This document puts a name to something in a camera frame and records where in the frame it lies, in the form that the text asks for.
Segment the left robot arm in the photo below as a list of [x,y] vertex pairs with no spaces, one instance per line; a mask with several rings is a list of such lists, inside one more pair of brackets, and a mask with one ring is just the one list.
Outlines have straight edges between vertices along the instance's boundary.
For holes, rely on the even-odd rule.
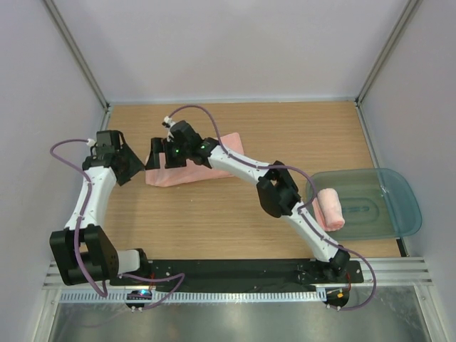
[[145,284],[151,275],[147,256],[141,248],[117,250],[103,231],[108,200],[116,185],[122,186],[144,170],[144,164],[118,130],[104,130],[96,138],[83,140],[89,156],[77,166],[56,153],[50,154],[79,172],[83,184],[70,219],[62,230],[51,233],[49,243],[63,283],[67,286],[90,284],[101,296],[105,285],[127,276],[136,285]]

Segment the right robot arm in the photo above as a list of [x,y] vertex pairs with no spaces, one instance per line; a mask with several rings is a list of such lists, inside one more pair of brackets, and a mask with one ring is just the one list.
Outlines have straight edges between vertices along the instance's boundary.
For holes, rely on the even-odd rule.
[[276,161],[273,164],[250,159],[224,145],[221,138],[202,138],[186,121],[167,119],[164,138],[152,138],[145,168],[185,167],[189,161],[213,170],[221,170],[256,187],[261,208],[270,216],[283,219],[307,243],[324,279],[337,282],[346,275],[349,252],[330,238],[309,214],[299,189],[289,171]]

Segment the pink bunny towel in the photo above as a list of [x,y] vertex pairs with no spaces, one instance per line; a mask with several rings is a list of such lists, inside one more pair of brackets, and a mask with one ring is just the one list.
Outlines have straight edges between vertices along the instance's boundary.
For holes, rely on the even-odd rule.
[[333,188],[322,189],[312,202],[316,221],[326,232],[335,232],[343,228],[342,207],[338,193]]

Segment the plain pink towel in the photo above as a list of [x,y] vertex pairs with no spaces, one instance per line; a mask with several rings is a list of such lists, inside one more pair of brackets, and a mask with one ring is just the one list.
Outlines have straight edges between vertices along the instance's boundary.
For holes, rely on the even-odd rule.
[[166,138],[152,138],[145,164],[145,184],[173,187],[204,180],[232,177],[228,171],[214,169],[203,154],[184,160],[183,149]]

